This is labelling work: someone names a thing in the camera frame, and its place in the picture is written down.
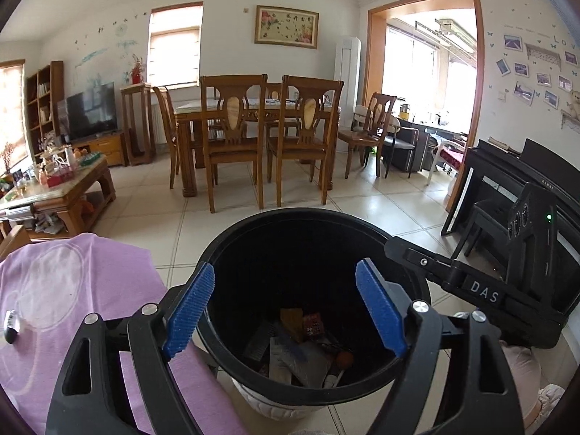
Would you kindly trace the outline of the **wooden dining chair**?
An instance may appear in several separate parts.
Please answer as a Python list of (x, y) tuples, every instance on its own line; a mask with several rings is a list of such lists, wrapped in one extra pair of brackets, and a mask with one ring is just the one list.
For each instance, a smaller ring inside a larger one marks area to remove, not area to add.
[(265, 143), (265, 88), (268, 76), (202, 76), (202, 134), (207, 197), (215, 211), (213, 187), (217, 166), (250, 162), (258, 191), (258, 206), (265, 206), (262, 154)]
[(319, 176), (320, 200), (327, 202), (339, 126), (341, 80), (282, 78), (277, 135), (268, 137), (268, 176), (276, 177), (276, 205), (282, 205), (282, 169), (286, 160), (306, 161)]

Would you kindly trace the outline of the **wooden dining chair far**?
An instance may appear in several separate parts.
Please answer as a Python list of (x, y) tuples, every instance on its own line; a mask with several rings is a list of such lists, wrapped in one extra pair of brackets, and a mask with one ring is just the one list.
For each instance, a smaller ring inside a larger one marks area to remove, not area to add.
[(282, 78), (277, 135), (268, 137), (268, 176), (276, 177), (276, 205), (282, 205), (282, 169), (286, 160), (306, 161), (319, 176), (320, 200), (327, 202), (339, 126), (341, 80)]

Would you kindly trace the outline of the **black piano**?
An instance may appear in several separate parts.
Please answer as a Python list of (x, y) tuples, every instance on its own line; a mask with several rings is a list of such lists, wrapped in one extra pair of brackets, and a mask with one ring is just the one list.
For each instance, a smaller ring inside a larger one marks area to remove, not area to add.
[(500, 191), (517, 198), (527, 184), (544, 187), (556, 199), (558, 225), (558, 273), (579, 269), (579, 170), (565, 159), (534, 140), (526, 140), (516, 155), (481, 140), (470, 147), (458, 181), (457, 195), (449, 206), (442, 234), (465, 229), (473, 205), (492, 199), (505, 205)]

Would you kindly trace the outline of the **tall wooden plant stand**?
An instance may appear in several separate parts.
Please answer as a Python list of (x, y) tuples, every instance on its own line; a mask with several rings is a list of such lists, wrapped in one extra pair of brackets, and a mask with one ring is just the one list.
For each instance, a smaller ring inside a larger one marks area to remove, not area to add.
[(127, 155), (132, 166), (152, 163), (155, 137), (152, 120), (152, 86), (136, 83), (122, 87), (121, 106)]

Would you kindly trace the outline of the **wooden dining table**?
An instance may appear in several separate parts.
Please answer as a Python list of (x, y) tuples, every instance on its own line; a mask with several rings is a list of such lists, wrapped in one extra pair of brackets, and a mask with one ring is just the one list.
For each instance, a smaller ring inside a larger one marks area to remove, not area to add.
[(339, 125), (339, 103), (324, 101), (319, 91), (308, 90), (297, 100), (281, 98), (266, 103), (261, 96), (220, 94), (217, 99), (195, 101), (175, 110), (183, 196), (196, 190), (196, 157), (207, 170), (210, 208), (214, 207), (214, 173), (220, 163), (251, 162), (258, 186), (258, 205), (264, 205), (262, 156), (268, 156), (268, 174), (280, 175), (282, 162), (320, 163), (319, 187), (326, 202)]

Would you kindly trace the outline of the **wooden bookshelf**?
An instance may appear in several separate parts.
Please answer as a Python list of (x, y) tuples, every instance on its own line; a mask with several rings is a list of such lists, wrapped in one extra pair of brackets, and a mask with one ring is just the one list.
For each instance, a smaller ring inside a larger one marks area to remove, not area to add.
[(64, 96), (64, 62), (51, 61), (26, 79), (26, 133), (34, 163), (50, 140), (60, 136), (58, 105)]

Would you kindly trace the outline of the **framed floral picture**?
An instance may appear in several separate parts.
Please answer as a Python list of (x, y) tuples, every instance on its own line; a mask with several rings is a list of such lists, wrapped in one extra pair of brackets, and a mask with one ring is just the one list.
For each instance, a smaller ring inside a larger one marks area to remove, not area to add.
[(294, 8), (258, 5), (254, 42), (317, 49), (319, 14)]

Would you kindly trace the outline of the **red drink carton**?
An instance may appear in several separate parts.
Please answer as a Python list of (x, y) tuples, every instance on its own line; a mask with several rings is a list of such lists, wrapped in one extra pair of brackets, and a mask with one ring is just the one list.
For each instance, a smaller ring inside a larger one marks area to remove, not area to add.
[(303, 316), (303, 332), (309, 337), (318, 337), (324, 334), (323, 319), (319, 313), (311, 313)]

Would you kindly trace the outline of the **wooden chair by doorway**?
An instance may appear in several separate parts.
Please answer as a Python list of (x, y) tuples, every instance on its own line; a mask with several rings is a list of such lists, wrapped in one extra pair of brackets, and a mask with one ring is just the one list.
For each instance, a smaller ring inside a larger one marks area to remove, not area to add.
[(349, 178), (353, 152), (356, 147), (361, 151), (361, 164), (366, 166), (366, 152), (368, 149), (377, 149), (376, 175), (381, 176), (381, 149), (387, 136), (396, 137), (400, 131), (400, 124), (392, 115), (397, 97), (375, 92), (370, 98), (367, 114), (361, 130), (340, 130), (338, 139), (347, 144), (347, 160), (345, 178)]

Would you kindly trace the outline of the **wooden coffee table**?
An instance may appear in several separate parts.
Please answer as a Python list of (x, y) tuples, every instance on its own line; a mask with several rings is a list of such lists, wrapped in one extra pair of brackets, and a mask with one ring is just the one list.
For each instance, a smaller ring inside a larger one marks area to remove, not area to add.
[(75, 171), (75, 176), (56, 187), (33, 185), (23, 194), (1, 199), (1, 229), (25, 225), (32, 241), (73, 238), (88, 232), (103, 210), (116, 199), (116, 191), (107, 161)]

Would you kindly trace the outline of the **black trash bin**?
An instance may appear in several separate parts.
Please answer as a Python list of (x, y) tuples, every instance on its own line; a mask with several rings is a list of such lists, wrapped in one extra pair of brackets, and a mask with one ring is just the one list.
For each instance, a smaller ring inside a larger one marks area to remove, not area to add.
[[(381, 342), (355, 281), (369, 258), (410, 299), (429, 302), (426, 279), (388, 259), (390, 236), (356, 216), (323, 208), (282, 208), (250, 216), (219, 234), (198, 263), (214, 268), (215, 285), (199, 323), (203, 343), (242, 388), (285, 406), (350, 403), (377, 392), (401, 361)], [(309, 338), (304, 315), (319, 313), (324, 334)], [(302, 363), (350, 356), (338, 385), (280, 383), (261, 374), (269, 340), (278, 338)]]

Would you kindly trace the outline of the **white air conditioner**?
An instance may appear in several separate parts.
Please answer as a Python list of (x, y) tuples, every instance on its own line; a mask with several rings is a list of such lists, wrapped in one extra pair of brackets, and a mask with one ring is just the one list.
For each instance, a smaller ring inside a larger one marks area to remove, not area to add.
[(344, 83), (340, 95), (340, 126), (349, 129), (358, 101), (362, 43), (358, 37), (344, 36), (336, 43), (334, 79)]

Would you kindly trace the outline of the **purple tablecloth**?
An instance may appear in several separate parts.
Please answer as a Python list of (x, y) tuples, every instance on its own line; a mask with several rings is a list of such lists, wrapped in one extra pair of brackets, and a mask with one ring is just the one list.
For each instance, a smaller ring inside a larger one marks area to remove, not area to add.
[(192, 340), (203, 265), (166, 288), (149, 253), (93, 234), (28, 244), (1, 266), (5, 434), (241, 434)]

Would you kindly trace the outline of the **black television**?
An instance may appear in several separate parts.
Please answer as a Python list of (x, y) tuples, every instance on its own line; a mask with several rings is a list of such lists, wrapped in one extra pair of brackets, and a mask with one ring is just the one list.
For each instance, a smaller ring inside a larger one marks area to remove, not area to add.
[(66, 99), (70, 140), (94, 137), (119, 128), (114, 83), (102, 84)]

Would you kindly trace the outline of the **wooden tv cabinet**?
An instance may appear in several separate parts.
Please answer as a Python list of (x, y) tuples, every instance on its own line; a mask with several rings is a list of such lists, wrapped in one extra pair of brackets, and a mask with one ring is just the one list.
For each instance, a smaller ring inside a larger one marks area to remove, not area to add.
[(85, 149), (90, 153), (100, 152), (109, 167), (127, 167), (129, 164), (126, 143), (122, 132), (76, 140), (72, 143), (72, 147), (78, 148), (79, 150)]

